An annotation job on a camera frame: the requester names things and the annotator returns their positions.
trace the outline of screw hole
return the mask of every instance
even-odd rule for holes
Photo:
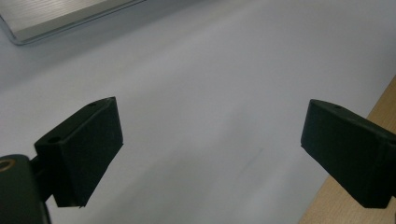
[[[15,160],[8,159],[0,161],[0,172],[6,171],[15,164]]]
[[[61,137],[51,137],[48,142],[56,143],[56,142],[59,142],[59,140],[61,140]]]

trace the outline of white desk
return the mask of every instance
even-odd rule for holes
[[[1,154],[116,96],[125,145],[56,224],[297,223],[327,174],[311,98],[366,117],[396,73],[396,2],[148,0],[33,45],[0,34]]]

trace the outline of black clamp jaw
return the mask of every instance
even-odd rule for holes
[[[302,147],[363,207],[396,196],[396,135],[353,112],[311,100]]]
[[[37,156],[0,158],[0,223],[50,224],[45,201],[85,206],[122,147],[115,97],[82,107],[35,143]]]

